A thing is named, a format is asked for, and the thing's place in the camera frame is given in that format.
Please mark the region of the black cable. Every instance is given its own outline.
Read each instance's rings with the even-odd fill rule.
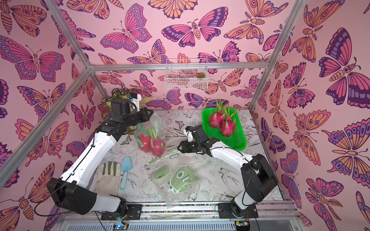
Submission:
[[[82,159],[82,161],[85,159],[85,157],[89,154],[89,152],[91,151],[91,149],[93,148],[93,147],[95,147],[94,146],[94,143],[95,143],[95,134],[94,134],[94,138],[93,138],[93,140],[92,140],[92,145],[90,146],[90,149],[89,149],[89,151],[87,151],[87,153],[86,153],[86,155],[84,156],[84,158]],[[76,169],[77,169],[77,167],[80,165],[80,163],[78,163],[77,164],[77,166],[76,166],[76,168],[73,170],[73,171],[75,171]],[[43,201],[41,201],[41,202],[39,202],[39,203],[37,203],[37,205],[35,206],[35,208],[34,208],[34,212],[35,212],[35,214],[36,215],[38,215],[38,216],[40,216],[40,217],[50,217],[50,216],[55,216],[55,215],[59,215],[59,214],[63,214],[63,213],[70,213],[70,212],[72,212],[72,211],[67,211],[67,212],[62,212],[62,213],[55,213],[55,214],[49,214],[49,215],[41,215],[41,214],[38,214],[37,212],[36,212],[36,208],[38,207],[38,205],[39,204],[41,204],[42,202],[44,202],[44,201],[46,201],[47,199],[49,199],[49,197],[51,197],[51,195],[53,195],[56,191],[58,191],[62,186],[63,186],[64,184],[62,184],[61,186],[59,186],[59,188],[57,188],[54,192],[52,192],[45,200],[43,200]]]
[[[103,224],[101,223],[101,221],[100,221],[100,219],[99,219],[99,216],[98,216],[98,214],[96,213],[96,211],[95,211],[95,214],[96,214],[96,216],[98,217],[98,220],[99,220],[99,222],[100,222],[101,226],[103,227],[103,229],[104,229],[105,231],[107,231],[107,230],[104,228]]]

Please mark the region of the wall-mounted wire basket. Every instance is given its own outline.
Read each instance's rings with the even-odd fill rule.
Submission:
[[[188,63],[182,64],[183,59],[167,59],[164,84],[166,89],[208,89],[207,59],[188,58]]]

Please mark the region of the green tray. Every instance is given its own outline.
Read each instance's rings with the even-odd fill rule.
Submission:
[[[242,125],[240,124],[238,113],[236,113],[232,119],[236,119],[236,126],[234,130],[234,134],[230,137],[224,137],[219,128],[211,128],[209,126],[209,119],[208,116],[213,114],[213,110],[217,111],[217,108],[206,108],[202,111],[202,121],[203,121],[203,129],[205,133],[208,135],[209,138],[215,137],[222,142],[224,142],[227,146],[232,147],[238,151],[242,151],[247,146],[247,141],[245,140],[244,132],[242,129]],[[234,109],[230,109],[230,114],[234,113]]]

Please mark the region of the white work glove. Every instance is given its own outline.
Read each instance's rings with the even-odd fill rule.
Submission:
[[[112,161],[101,163],[98,169],[98,179],[95,185],[95,192],[103,195],[118,195],[120,172],[120,163]]]

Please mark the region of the dragon fruit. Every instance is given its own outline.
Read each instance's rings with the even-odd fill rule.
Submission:
[[[220,102],[216,101],[217,112],[213,110],[213,114],[208,117],[209,119],[209,126],[211,128],[219,128],[223,119],[225,118],[225,114],[222,113],[222,100]]]
[[[222,120],[220,131],[222,132],[223,136],[230,137],[232,134],[234,134],[235,130],[236,120],[233,122],[232,117],[236,114],[236,111],[230,115],[230,108],[226,107],[224,108],[224,112],[226,115],[226,120]]]

